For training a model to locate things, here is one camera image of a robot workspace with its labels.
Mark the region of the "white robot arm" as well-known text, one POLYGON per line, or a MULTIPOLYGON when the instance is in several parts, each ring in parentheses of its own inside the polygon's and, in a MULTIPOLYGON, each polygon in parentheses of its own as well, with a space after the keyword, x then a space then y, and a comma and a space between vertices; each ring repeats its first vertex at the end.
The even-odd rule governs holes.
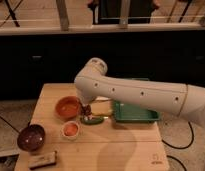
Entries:
POLYGON ((102 96, 172 114, 205 129, 204 87, 108 77, 107 70, 102 59, 91 58, 78 72, 74 84, 83 105, 102 96))

